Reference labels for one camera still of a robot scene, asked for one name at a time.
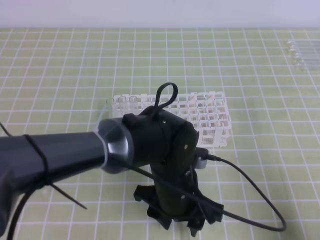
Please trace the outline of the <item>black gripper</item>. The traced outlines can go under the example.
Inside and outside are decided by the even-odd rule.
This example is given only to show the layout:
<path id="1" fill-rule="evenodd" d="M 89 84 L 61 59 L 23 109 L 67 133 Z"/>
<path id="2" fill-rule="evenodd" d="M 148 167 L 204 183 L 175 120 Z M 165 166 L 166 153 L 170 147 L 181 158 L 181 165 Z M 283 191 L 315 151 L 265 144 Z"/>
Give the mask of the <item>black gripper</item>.
<path id="1" fill-rule="evenodd" d="M 198 189 L 197 174 L 193 168 L 195 149 L 175 149 L 158 154 L 150 162 L 154 185 L 138 185 L 133 193 L 137 202 L 148 204 L 147 216 L 156 220 L 165 230 L 172 221 L 187 222 L 192 237 L 201 231 L 205 221 L 210 225 L 221 222 L 224 205 L 212 201 Z M 192 194 L 196 201 L 188 198 Z"/>

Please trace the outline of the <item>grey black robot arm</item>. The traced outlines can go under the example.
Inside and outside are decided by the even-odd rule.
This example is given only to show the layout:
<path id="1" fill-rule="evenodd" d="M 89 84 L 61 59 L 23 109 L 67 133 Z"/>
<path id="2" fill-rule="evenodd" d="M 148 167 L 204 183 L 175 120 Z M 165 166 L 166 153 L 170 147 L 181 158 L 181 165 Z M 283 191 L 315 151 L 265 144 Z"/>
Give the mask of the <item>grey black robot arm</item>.
<path id="1" fill-rule="evenodd" d="M 0 231 L 13 238 L 19 195 L 95 168 L 118 174 L 149 165 L 154 185 L 138 185 L 134 199 L 165 229 L 187 222 L 195 236 L 205 222 L 220 222 L 224 208 L 199 190 L 196 168 L 208 151 L 198 139 L 190 122 L 165 110 L 105 119 L 93 132 L 2 137 Z"/>

